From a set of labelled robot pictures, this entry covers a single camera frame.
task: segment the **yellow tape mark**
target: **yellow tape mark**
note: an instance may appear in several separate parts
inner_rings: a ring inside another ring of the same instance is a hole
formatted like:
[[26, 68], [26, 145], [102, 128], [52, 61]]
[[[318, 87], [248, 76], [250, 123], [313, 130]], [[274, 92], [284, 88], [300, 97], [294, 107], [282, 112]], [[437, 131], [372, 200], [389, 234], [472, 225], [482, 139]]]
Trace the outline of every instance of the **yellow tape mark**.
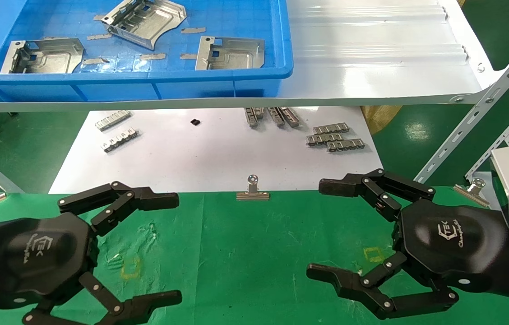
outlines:
[[385, 257], [381, 252], [381, 249], [378, 247], [368, 247], [363, 249], [363, 253], [365, 254], [365, 259], [369, 262], [373, 263], [381, 263], [385, 261]]
[[[126, 266], [128, 264], [134, 265], [134, 272], [126, 273]], [[124, 263], [122, 263], [122, 268], [120, 269], [120, 277], [124, 280], [138, 279], [140, 277], [140, 264], [140, 259], [138, 257], [129, 261], [124, 261]]]

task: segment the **green table mat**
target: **green table mat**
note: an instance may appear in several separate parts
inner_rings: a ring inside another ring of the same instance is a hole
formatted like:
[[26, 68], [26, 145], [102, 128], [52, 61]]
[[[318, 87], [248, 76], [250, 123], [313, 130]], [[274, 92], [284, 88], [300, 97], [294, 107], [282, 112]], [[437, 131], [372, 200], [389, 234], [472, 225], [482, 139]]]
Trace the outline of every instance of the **green table mat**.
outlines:
[[[60, 197], [11, 195], [0, 202], [0, 221], [56, 216]], [[437, 188], [435, 202], [471, 204], [447, 187]], [[378, 324], [305, 270], [314, 262], [366, 272], [393, 253], [391, 230], [361, 198], [286, 191], [271, 193], [269, 202], [237, 202], [234, 193], [181, 194], [180, 207], [135, 212], [100, 238], [94, 275], [120, 300], [181, 290], [182, 304], [156, 310], [150, 324]], [[395, 296], [427, 289], [401, 272], [382, 290]], [[460, 294], [448, 312], [384, 323], [509, 324], [509, 298]], [[0, 325], [21, 324], [29, 309], [0, 311]], [[52, 312], [87, 324], [105, 313], [85, 290]]]

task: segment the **white shelf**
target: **white shelf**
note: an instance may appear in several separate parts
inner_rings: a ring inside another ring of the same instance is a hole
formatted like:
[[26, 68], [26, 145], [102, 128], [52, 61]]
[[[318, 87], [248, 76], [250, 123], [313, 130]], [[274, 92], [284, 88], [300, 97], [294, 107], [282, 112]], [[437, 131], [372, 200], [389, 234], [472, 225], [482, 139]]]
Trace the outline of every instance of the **white shelf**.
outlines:
[[[92, 111], [69, 150], [50, 194], [77, 193], [111, 181], [149, 186], [157, 192], [246, 191], [248, 175], [259, 176], [262, 191], [317, 190], [321, 178], [382, 168], [358, 107], [294, 107], [302, 125], [278, 128], [268, 113], [256, 129], [244, 109], [164, 109], [135, 111], [100, 132], [94, 123], [111, 111]], [[194, 126], [190, 120], [198, 119]], [[347, 122], [345, 138], [362, 138], [366, 148], [329, 153], [310, 148], [312, 127]], [[127, 128], [139, 138], [106, 154], [100, 148]]]
[[288, 10], [295, 68], [277, 98], [0, 103], [0, 111], [447, 103], [502, 75], [456, 0], [288, 0]]

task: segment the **black robotic arm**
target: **black robotic arm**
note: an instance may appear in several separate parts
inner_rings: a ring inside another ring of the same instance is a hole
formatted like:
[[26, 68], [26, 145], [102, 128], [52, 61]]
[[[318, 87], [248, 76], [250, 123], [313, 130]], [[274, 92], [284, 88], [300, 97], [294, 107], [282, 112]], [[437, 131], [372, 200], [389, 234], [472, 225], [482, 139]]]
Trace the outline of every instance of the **black robotic arm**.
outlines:
[[[435, 190], [377, 169], [322, 179], [319, 192], [360, 196], [389, 222], [395, 254], [364, 276], [309, 264], [306, 275], [361, 302], [379, 319], [446, 311], [459, 300], [450, 287], [509, 297], [509, 229], [500, 211], [432, 202]], [[413, 202], [402, 209], [389, 194]], [[389, 298], [378, 287], [400, 270], [431, 292]]]
[[[179, 304], [180, 291], [137, 296], [120, 302], [92, 272], [97, 236], [104, 236], [135, 210], [176, 208], [178, 194], [155, 194], [115, 181], [58, 201], [56, 218], [20, 218], [0, 222], [0, 309], [38, 305], [26, 313], [26, 325], [78, 325], [50, 315], [86, 288], [108, 310], [99, 325], [146, 323], [154, 309]], [[87, 224], [79, 214], [104, 208]]]

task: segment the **blue crate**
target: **blue crate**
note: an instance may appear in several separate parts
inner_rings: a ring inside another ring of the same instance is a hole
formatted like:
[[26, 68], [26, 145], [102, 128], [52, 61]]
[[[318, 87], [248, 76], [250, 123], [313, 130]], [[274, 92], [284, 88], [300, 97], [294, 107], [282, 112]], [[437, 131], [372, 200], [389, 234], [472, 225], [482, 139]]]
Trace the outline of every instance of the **blue crate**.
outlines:
[[[0, 74], [0, 101], [134, 101], [203, 97], [275, 97], [292, 74], [292, 46], [286, 0], [174, 0], [187, 18], [160, 36], [155, 50], [107, 33], [93, 17], [120, 0], [0, 0], [0, 69], [9, 43], [44, 37], [77, 37], [83, 58], [109, 58], [108, 64], [79, 65], [72, 74]], [[206, 27], [182, 34], [181, 28]], [[201, 35], [265, 40], [260, 69], [195, 71]], [[164, 60], [139, 61], [140, 54], [166, 53]]]

